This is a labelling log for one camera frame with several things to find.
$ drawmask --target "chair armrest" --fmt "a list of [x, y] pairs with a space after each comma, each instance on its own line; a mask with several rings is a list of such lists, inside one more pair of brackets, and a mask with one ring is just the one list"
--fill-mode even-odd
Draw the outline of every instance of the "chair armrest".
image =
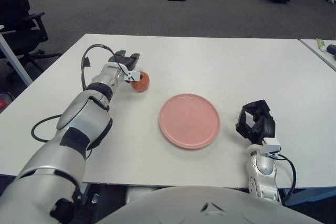
[[42, 15], [45, 15], [44, 12], [42, 13], [36, 13], [36, 14], [31, 14], [25, 18], [23, 18], [23, 21], [30, 21], [32, 19], [36, 20], [36, 23], [38, 25], [38, 27], [40, 28], [41, 32], [43, 33], [43, 41], [47, 41], [48, 40], [48, 35], [47, 35], [47, 31], [46, 28], [44, 27], [43, 23], [42, 23]]
[[35, 14], [31, 14], [31, 15], [23, 18], [22, 20], [23, 21], [29, 21], [29, 20], [32, 20], [32, 19], [41, 18], [42, 15], [45, 15], [45, 13], [44, 12], [42, 12], [42, 13], [35, 13]]

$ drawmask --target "gray carpet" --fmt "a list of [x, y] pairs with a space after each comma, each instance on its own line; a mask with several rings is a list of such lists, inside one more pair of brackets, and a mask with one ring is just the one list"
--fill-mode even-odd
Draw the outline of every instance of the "gray carpet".
[[[46, 52], [65, 52], [85, 33], [239, 38], [336, 39], [336, 5], [323, 0], [29, 0], [31, 12], [45, 12]], [[55, 59], [40, 60], [46, 69]], [[39, 72], [27, 66], [33, 79]], [[10, 69], [0, 60], [0, 83], [14, 96], [25, 88], [19, 78], [5, 81]], [[10, 178], [0, 177], [0, 188]], [[335, 223], [336, 199], [294, 209], [324, 223]]]

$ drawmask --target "silver arm segment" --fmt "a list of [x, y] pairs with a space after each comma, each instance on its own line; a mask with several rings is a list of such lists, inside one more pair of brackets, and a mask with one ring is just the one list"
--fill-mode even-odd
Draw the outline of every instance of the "silver arm segment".
[[253, 144], [247, 149], [248, 190], [254, 197], [281, 202], [275, 181], [277, 167], [269, 157], [270, 153], [280, 151], [281, 146], [276, 138], [265, 137], [264, 142], [265, 145]]
[[62, 114], [55, 136], [28, 161], [0, 198], [2, 223], [68, 223], [80, 200], [86, 150], [112, 126], [109, 103], [120, 81], [140, 73], [106, 64]]

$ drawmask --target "black chair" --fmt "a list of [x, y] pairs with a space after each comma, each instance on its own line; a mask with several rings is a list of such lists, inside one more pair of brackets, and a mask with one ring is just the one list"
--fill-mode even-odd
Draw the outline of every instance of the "black chair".
[[[32, 52], [41, 42], [48, 40], [47, 32], [42, 23], [41, 17], [45, 13], [29, 14], [30, 5], [28, 0], [0, 0], [0, 25], [5, 28], [1, 30], [4, 39], [16, 56], [22, 56], [19, 61], [22, 66], [32, 63], [39, 71], [43, 68], [36, 63], [36, 59], [47, 59], [59, 57], [61, 54], [46, 55], [44, 51]], [[0, 51], [0, 59], [5, 55]], [[9, 74], [6, 79], [11, 80], [16, 72]]]

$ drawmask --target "green object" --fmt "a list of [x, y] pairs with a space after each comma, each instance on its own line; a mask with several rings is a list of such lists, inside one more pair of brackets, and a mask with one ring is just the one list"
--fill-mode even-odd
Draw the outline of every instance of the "green object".
[[319, 45], [320, 50], [322, 52], [325, 52], [327, 48], [325, 47], [324, 40], [323, 39], [316, 39], [316, 42]]

